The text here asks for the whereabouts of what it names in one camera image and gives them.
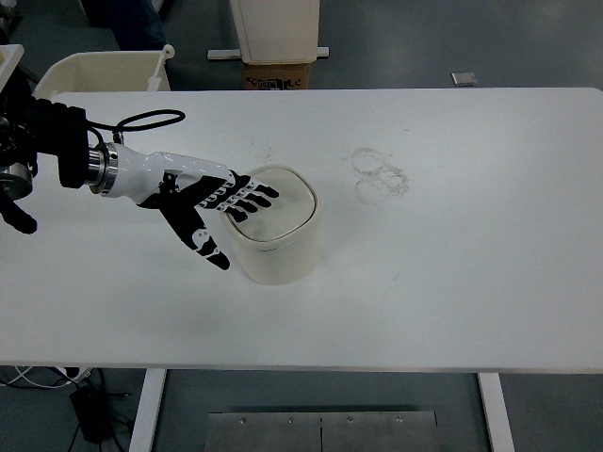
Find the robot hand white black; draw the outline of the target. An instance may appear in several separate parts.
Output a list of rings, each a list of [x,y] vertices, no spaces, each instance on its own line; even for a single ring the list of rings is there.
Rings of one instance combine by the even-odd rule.
[[[199,211],[225,213],[240,223],[279,197],[273,187],[223,164],[174,153],[144,155],[122,145],[117,155],[117,174],[107,196],[159,211],[189,249],[222,270],[230,261]]]

